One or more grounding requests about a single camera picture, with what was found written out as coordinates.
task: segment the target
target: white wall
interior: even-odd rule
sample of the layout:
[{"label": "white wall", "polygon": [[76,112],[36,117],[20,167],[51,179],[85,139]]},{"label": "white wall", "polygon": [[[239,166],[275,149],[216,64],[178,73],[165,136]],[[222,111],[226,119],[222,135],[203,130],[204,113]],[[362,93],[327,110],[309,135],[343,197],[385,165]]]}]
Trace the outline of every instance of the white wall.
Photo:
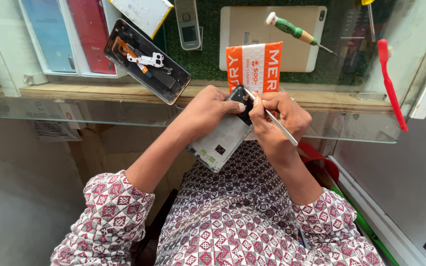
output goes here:
[{"label": "white wall", "polygon": [[396,144],[338,141],[333,156],[426,255],[426,118]]},{"label": "white wall", "polygon": [[41,143],[26,120],[0,118],[0,266],[49,265],[83,209],[67,143]]}]

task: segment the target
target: red and white patterned shirt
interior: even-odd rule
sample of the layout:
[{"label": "red and white patterned shirt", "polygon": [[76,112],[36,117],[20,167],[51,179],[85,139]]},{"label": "red and white patterned shirt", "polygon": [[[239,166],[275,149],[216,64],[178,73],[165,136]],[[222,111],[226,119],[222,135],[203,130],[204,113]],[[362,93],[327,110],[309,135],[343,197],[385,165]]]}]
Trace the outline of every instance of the red and white patterned shirt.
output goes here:
[{"label": "red and white patterned shirt", "polygon": [[[52,265],[129,265],[154,195],[133,187],[124,171],[92,178],[84,192],[87,209],[55,248]],[[243,142],[219,173],[196,162],[184,175],[155,264],[383,266],[355,218],[327,189],[309,205],[294,204],[257,142]],[[298,243],[299,229],[310,250]]]}]

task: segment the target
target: orange courier bag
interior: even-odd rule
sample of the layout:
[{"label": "orange courier bag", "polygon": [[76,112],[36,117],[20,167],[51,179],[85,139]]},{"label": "orange courier bag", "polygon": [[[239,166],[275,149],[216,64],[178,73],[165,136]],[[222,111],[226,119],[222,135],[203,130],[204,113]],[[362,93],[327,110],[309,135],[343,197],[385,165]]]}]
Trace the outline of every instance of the orange courier bag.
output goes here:
[{"label": "orange courier bag", "polygon": [[238,85],[251,92],[279,91],[282,42],[226,48],[230,93]]}]

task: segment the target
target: white plastic bracket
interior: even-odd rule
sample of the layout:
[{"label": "white plastic bracket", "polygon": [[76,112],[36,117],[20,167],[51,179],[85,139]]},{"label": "white plastic bracket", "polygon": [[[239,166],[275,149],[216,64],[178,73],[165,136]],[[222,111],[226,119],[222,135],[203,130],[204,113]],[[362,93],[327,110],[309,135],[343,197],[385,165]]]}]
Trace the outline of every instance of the white plastic bracket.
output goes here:
[{"label": "white plastic bracket", "polygon": [[132,57],[130,54],[127,54],[127,60],[137,63],[137,64],[143,64],[143,65],[151,65],[155,67],[163,67],[163,59],[164,56],[161,53],[153,52],[152,57],[148,56],[141,56],[141,57]]}]

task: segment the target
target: artificial grass mat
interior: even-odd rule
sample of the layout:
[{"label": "artificial grass mat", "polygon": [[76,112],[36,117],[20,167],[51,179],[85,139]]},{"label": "artificial grass mat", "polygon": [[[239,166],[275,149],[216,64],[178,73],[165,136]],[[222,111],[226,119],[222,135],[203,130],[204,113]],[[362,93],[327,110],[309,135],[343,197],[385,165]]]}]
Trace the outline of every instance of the artificial grass mat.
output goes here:
[{"label": "artificial grass mat", "polygon": [[[196,0],[199,25],[204,27],[203,50],[185,51],[180,45],[175,10],[171,10],[164,26],[167,54],[185,68],[192,79],[228,80],[226,71],[219,69],[220,49],[220,12],[224,6],[326,6],[328,9],[321,44],[333,50],[339,41],[340,28],[346,10],[361,9],[355,0]],[[381,0],[379,6],[373,4],[375,23],[387,21],[395,0]],[[334,61],[339,58],[322,49],[319,50],[315,70],[304,72],[281,72],[280,82],[360,85],[366,76],[369,62],[375,53],[375,44],[368,42],[366,52],[360,53],[359,65],[354,72],[344,73],[336,67]]]}]

